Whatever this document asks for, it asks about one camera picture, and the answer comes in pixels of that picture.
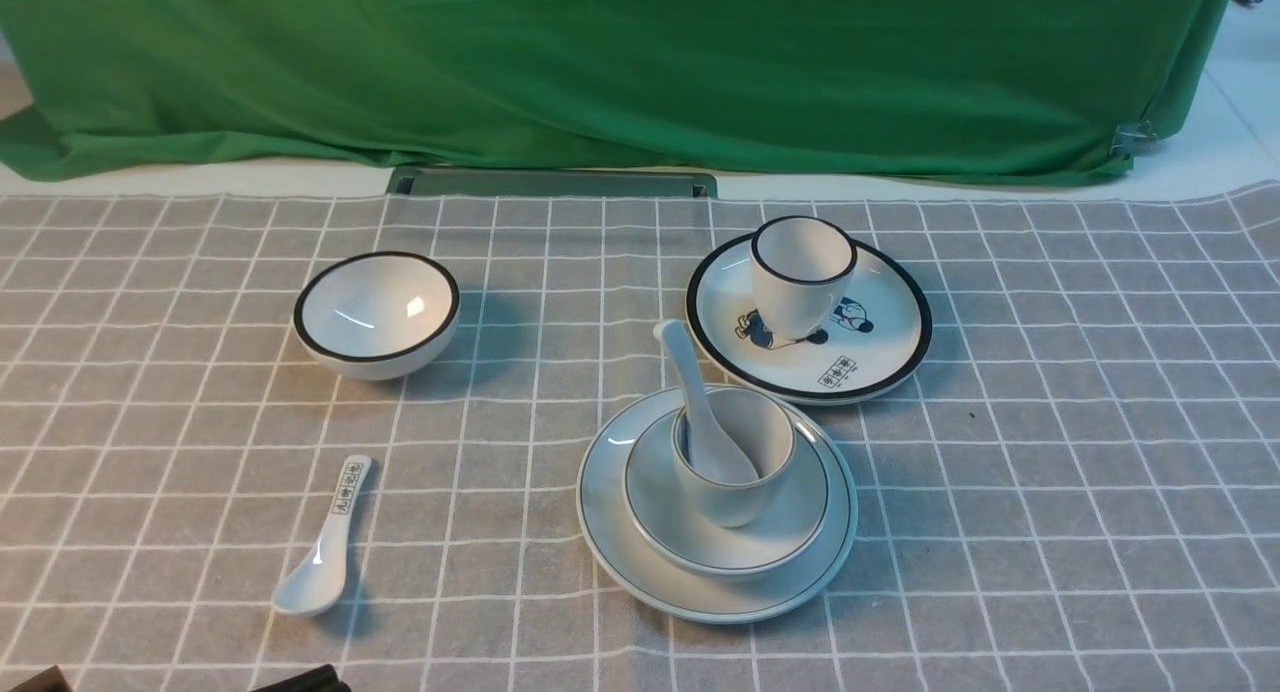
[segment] teacup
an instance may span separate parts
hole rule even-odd
[[[818,217],[777,217],[751,237],[751,292],[764,326],[804,340],[836,310],[858,265],[845,230]]]
[[[690,501],[721,527],[741,527],[769,508],[795,458],[795,429],[778,402],[748,388],[710,388],[707,399],[717,422],[737,446],[746,452],[760,475],[749,484],[722,484],[705,478],[689,464],[689,420],[686,411],[671,426],[676,450],[676,475]]]

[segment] black rim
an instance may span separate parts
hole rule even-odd
[[[831,226],[832,230],[840,232],[841,235],[845,235],[845,240],[849,240],[849,263],[845,265],[845,269],[841,269],[840,272],[832,274],[832,276],[827,279],[796,279],[788,276],[787,274],[778,272],[777,269],[769,267],[769,263],[764,262],[763,256],[760,256],[760,235],[763,235],[764,230],[768,230],[769,226],[773,226],[777,223],[786,223],[788,219],[804,219],[804,221],[806,223],[823,223],[827,226]],[[840,226],[836,226],[832,223],[827,223],[826,219],[805,217],[805,215],[803,214],[790,214],[787,215],[787,217],[771,219],[771,221],[762,224],[759,230],[751,233],[750,237],[751,237],[751,258],[754,258],[755,262],[760,265],[760,267],[767,269],[767,271],[772,274],[772,276],[778,279],[786,279],[786,281],[791,281],[792,285],[827,285],[828,281],[836,281],[836,279],[846,276],[846,274],[850,274],[851,271],[854,271],[855,267],[858,267],[856,242],[852,240],[849,233],[841,230]]]
[[[746,370],[739,367],[739,365],[733,365],[733,361],[728,359],[727,356],[723,356],[723,353],[721,353],[721,350],[712,344],[710,336],[708,336],[705,329],[703,329],[703,320],[698,313],[698,292],[703,285],[703,278],[707,276],[708,269],[712,269],[712,265],[716,263],[716,261],[721,258],[726,251],[742,244],[745,240],[754,240],[754,235],[736,237],[732,240],[724,242],[722,246],[717,247],[717,251],[713,251],[712,255],[708,255],[707,258],[698,265],[698,269],[694,271],[694,278],[689,281],[689,292],[685,292],[685,317],[689,318],[689,326],[694,331],[694,338],[696,338],[698,344],[703,347],[703,350],[708,353],[710,358],[716,359],[721,367],[728,370],[733,377],[741,379],[741,381],[745,381],[748,385],[754,388],[759,388],[760,390],[772,391],[776,393],[776,395],[794,397],[794,399],[797,400],[838,402],[858,400],[861,399],[861,397],[873,397],[878,391],[888,390],[888,388],[897,385],[897,382],[901,382],[902,379],[909,376],[909,374],[915,372],[915,367],[919,367],[920,361],[924,359],[924,353],[929,350],[929,342],[933,340],[933,313],[929,310],[929,301],[924,299],[924,292],[920,290],[915,279],[906,272],[906,269],[902,269],[901,263],[893,262],[887,255],[881,253],[881,251],[876,247],[864,246],[863,242],[854,240],[854,238],[850,238],[850,242],[858,247],[859,253],[865,251],[865,253],[874,255],[878,260],[881,260],[881,262],[888,265],[888,269],[892,269],[892,271],[906,283],[906,287],[911,290],[911,295],[915,297],[915,304],[920,311],[920,340],[916,342],[915,350],[911,350],[911,356],[909,356],[906,363],[897,368],[897,372],[891,374],[886,379],[881,379],[878,382],[873,382],[873,385],[844,391],[794,390],[794,388],[783,388],[781,385],[764,381],[764,379],[759,379],[754,376],[754,374],[746,372]]]
[[[321,279],[328,278],[330,272],[347,267],[348,263],[357,263],[362,258],[371,258],[372,256],[402,256],[402,258],[417,260],[417,262],[425,263],[430,269],[435,269],[436,272],[442,274],[444,281],[449,283],[449,313],[444,315],[444,322],[442,322],[434,333],[430,333],[430,335],[424,338],[424,340],[404,347],[403,350],[397,350],[396,353],[388,353],[384,356],[347,356],[337,353],[337,350],[330,350],[329,347],[321,345],[320,342],[315,342],[315,336],[311,336],[311,333],[307,333],[307,326],[302,322],[302,306],[306,304],[307,297],[311,297],[311,290],[315,290],[315,287],[319,285]],[[316,274],[315,278],[311,278],[311,281],[307,281],[307,287],[302,288],[302,294],[298,295],[298,301],[293,303],[293,329],[298,333],[298,338],[302,340],[303,345],[310,347],[310,349],[316,350],[320,354],[328,356],[328,358],[342,361],[366,361],[366,363],[367,361],[396,359],[399,358],[399,356],[407,356],[412,353],[412,350],[421,349],[421,347],[425,347],[430,344],[431,340],[435,340],[436,336],[443,335],[445,329],[453,324],[453,318],[457,317],[460,302],[461,295],[458,295],[458,283],[453,279],[452,274],[449,274],[448,269],[442,267],[442,265],[435,262],[433,258],[425,258],[425,256],[413,253],[401,253],[401,251],[356,255],[353,258],[344,258],[339,263],[329,265],[328,269],[324,269],[324,272]]]

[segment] saucer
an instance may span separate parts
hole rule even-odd
[[[620,495],[626,460],[650,423],[684,404],[680,390],[636,400],[605,423],[577,473],[577,521],[595,560],[641,602],[704,624],[742,624],[787,613],[818,595],[840,572],[858,531],[852,473],[827,434],[801,411],[785,405],[796,432],[818,452],[832,486],[827,515],[813,542],[791,562],[750,577],[704,577],[658,554]]]
[[[724,528],[701,514],[676,477],[671,429],[676,411],[654,422],[627,455],[622,494],[646,541],[696,574],[759,574],[803,553],[818,536],[835,486],[812,443],[796,434],[795,460],[768,510]]]
[[[915,279],[854,240],[858,267],[844,299],[806,340],[773,338],[751,299],[751,237],[698,265],[685,297],[699,347],[730,377],[804,405],[846,405],[882,395],[915,372],[933,315]]]

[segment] white ceramic bowl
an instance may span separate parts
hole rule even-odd
[[[293,329],[326,368],[356,379],[403,377],[435,359],[458,326],[458,283],[421,255],[344,258],[307,283]]]

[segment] white plate with black rim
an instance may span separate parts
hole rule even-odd
[[[832,484],[831,504],[813,542],[783,565],[751,577],[707,577],[680,568],[645,541],[622,495],[627,455],[640,434],[680,409],[677,388],[654,393],[604,423],[577,473],[582,537],[614,582],[641,602],[704,624],[745,624],[791,611],[840,572],[858,532],[858,492],[836,443],[808,414],[785,405],[796,432],[818,452]]]
[[[933,315],[915,279],[854,240],[858,267],[827,322],[806,340],[780,340],[751,297],[751,235],[698,265],[685,295],[703,353],[732,379],[800,405],[846,405],[892,390],[915,372]]]

